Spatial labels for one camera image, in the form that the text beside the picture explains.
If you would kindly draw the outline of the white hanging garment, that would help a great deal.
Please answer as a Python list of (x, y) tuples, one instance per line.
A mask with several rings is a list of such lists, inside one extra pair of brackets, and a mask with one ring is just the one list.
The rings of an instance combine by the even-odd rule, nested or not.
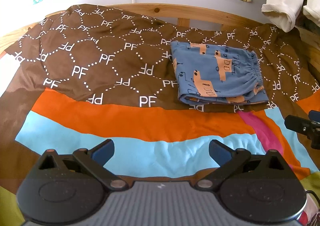
[(303, 15), (319, 26), (320, 0), (307, 0), (306, 5), (303, 6)]

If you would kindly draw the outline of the brown PF pattern duvet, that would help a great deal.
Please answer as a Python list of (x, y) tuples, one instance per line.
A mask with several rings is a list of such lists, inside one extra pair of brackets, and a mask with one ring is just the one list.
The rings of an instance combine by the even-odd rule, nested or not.
[(170, 43), (195, 42), (257, 53), (269, 102), (284, 114), (319, 110), (319, 85), (307, 67), (309, 47), (299, 32), (273, 25), (229, 26), (205, 31), (93, 5), (72, 6), (28, 27), (1, 54), (1, 78), (14, 72), (1, 96), (1, 117), (25, 117), (40, 103), (62, 99), (138, 107), (144, 96), (153, 106), (186, 109), (177, 98)]

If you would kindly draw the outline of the blue car print pants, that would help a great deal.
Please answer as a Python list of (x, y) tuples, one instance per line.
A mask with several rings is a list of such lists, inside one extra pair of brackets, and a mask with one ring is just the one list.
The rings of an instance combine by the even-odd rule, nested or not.
[(254, 51), (173, 41), (172, 65), (178, 99), (186, 104), (268, 102)]

